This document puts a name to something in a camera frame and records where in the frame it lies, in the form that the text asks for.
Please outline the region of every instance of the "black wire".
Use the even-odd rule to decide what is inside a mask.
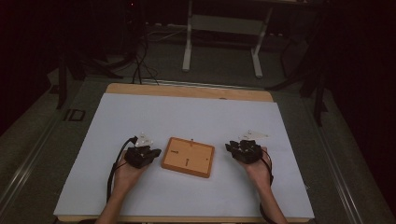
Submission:
[[[146,47],[144,44],[142,44],[141,42],[139,42],[139,44],[141,44],[141,45],[143,46],[145,52],[144,52],[143,57],[141,58],[140,62],[139,62],[139,60],[137,59],[137,58],[138,58],[138,55],[136,54],[137,67],[136,67],[136,69],[134,70],[134,75],[133,75],[133,77],[132,77],[132,84],[134,84],[134,79],[135,79],[135,77],[136,77],[136,73],[138,74],[140,84],[142,84],[142,77],[140,76],[140,64],[145,60],[146,55],[147,55],[147,52],[148,52],[147,47]]]
[[[120,157],[121,157],[121,155],[122,155],[122,151],[124,150],[124,148],[126,147],[126,145],[127,145],[129,142],[131,142],[131,143],[133,142],[133,141],[132,141],[132,138],[128,139],[128,140],[124,143],[124,145],[122,146],[122,148],[121,148],[121,150],[120,150],[120,153],[119,153],[119,155],[117,156],[116,161],[113,163],[113,167],[111,168],[110,175],[108,176],[108,180],[107,180],[107,195],[106,195],[106,201],[107,201],[107,202],[108,202],[108,200],[110,199],[110,196],[111,196],[111,185],[112,185],[112,183],[113,183],[114,173],[116,172],[116,170],[117,170],[118,168],[120,168],[120,166],[117,167],[117,164],[119,163]]]
[[[152,78],[157,83],[157,85],[160,85],[160,83],[158,82],[157,78],[155,78],[156,76],[158,76],[159,72],[156,69],[154,69],[154,68],[148,67],[144,61],[142,61],[142,64],[146,68],[146,71],[148,72],[148,75],[149,75],[149,77],[143,77],[143,78]],[[149,69],[153,70],[155,72],[155,75],[153,75],[149,71]]]
[[[121,166],[125,165],[126,163],[127,163],[127,162],[125,162],[125,163],[123,163],[123,164],[117,166],[116,170],[119,169]]]

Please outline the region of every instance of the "cable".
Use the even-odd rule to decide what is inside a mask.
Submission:
[[[143,64],[143,66],[146,68],[146,71],[148,72],[148,75],[149,75],[149,77],[142,77],[142,78],[152,78],[157,83],[157,85],[160,85],[160,83],[158,82],[157,78],[155,78],[156,76],[158,76],[159,72],[156,69],[154,69],[154,68],[148,67],[144,61],[141,61],[141,62]],[[149,71],[149,69],[153,70],[155,72],[155,75],[153,75]]]
[[[141,42],[139,42],[139,44],[141,44],[143,46],[145,52],[144,52],[143,57],[141,58],[140,62],[139,62],[139,60],[137,60],[138,55],[136,54],[137,67],[134,70],[134,75],[132,77],[132,84],[134,84],[134,79],[136,77],[136,73],[137,73],[137,75],[139,77],[140,84],[142,84],[142,77],[140,76],[140,64],[145,60],[147,52],[148,52],[147,47],[144,44],[142,44]]]
[[[158,41],[164,40],[164,39],[166,39],[166,38],[168,38],[168,37],[170,37],[170,36],[172,36],[172,35],[180,34],[180,33],[182,33],[183,31],[187,31],[187,29],[182,29],[182,30],[177,31],[177,32],[174,32],[174,33],[172,33],[172,34],[170,34],[170,35],[166,35],[166,36],[164,36],[164,37],[161,37],[161,38],[158,38],[158,39],[154,39],[154,40],[149,40],[149,41],[150,41],[150,42],[158,42]]]
[[[111,185],[112,185],[112,183],[113,183],[114,173],[116,172],[116,170],[117,170],[118,168],[120,168],[121,166],[125,165],[125,163],[126,163],[126,162],[125,162],[124,164],[122,164],[122,165],[120,165],[120,166],[117,166],[117,164],[119,163],[120,157],[121,157],[121,155],[122,155],[122,151],[124,150],[124,148],[126,147],[126,145],[128,145],[128,143],[130,143],[130,142],[133,143],[133,139],[132,139],[132,138],[128,139],[128,140],[124,143],[124,145],[122,146],[122,148],[121,148],[121,150],[120,150],[119,155],[117,156],[116,161],[113,163],[113,167],[111,168],[110,175],[108,176],[108,180],[107,180],[107,197],[106,197],[106,202],[108,202],[108,200],[110,199],[110,196],[111,196]]]

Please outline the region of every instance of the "dark background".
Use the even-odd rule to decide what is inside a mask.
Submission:
[[[78,6],[98,2],[79,1]],[[324,55],[327,64],[326,86],[332,91],[362,155],[391,211],[396,215],[396,184],[393,180],[393,171],[396,169],[396,4],[391,0],[332,3],[336,10],[327,17],[320,29],[318,43],[311,47],[315,48],[315,54]],[[66,1],[2,1],[0,134],[49,89],[46,75],[58,66],[56,34],[62,27],[64,13],[71,6],[74,5],[70,5],[70,2],[66,4]],[[187,1],[152,0],[146,1],[144,8],[149,23],[186,22]],[[114,10],[113,14],[107,14],[107,18],[117,14],[117,10]],[[112,22],[124,22],[121,15],[113,18]],[[290,12],[287,9],[276,9],[269,33],[287,34],[290,30],[289,19]],[[91,23],[90,17],[83,20]],[[104,21],[93,21],[91,33],[105,32],[98,29],[98,22],[103,24]],[[106,35],[100,36],[91,41],[91,49],[97,50],[94,55],[111,49],[122,51],[114,47],[115,43],[120,42],[119,39],[106,40]]]

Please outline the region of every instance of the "human hand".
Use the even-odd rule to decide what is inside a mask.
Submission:
[[[264,151],[264,153],[262,153],[262,159],[265,160],[265,162],[267,162],[267,164],[272,169],[271,159],[269,158],[268,154],[265,153],[267,152],[267,147],[262,147],[262,150]],[[262,160],[253,162],[251,164],[244,164],[241,161],[239,161],[238,163],[245,168],[247,176],[250,178],[256,188],[271,188],[271,174],[268,168],[265,166],[265,163],[262,162]]]
[[[113,194],[119,193],[125,196],[137,183],[139,177],[149,168],[149,166],[136,169],[124,159],[125,152],[122,153],[118,163],[118,168],[114,177]]]

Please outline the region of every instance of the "white paper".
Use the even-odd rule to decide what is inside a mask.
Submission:
[[[275,177],[272,189],[286,217],[314,217],[276,103],[184,97],[104,94],[64,185],[54,214],[98,216],[106,182],[120,148],[137,134],[163,153],[128,195],[122,216],[260,217],[259,197],[225,145],[246,130],[266,133]],[[209,178],[161,167],[170,137],[215,147]]]

